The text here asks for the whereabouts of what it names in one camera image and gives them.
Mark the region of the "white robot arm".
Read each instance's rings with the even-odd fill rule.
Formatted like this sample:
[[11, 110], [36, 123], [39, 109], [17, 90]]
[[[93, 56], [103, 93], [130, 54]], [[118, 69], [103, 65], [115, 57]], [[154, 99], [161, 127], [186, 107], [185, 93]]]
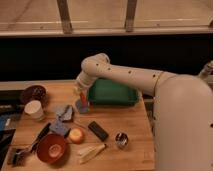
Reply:
[[154, 98], [155, 171], [213, 171], [213, 90], [188, 74], [112, 65], [99, 53], [81, 62], [79, 90], [99, 78]]

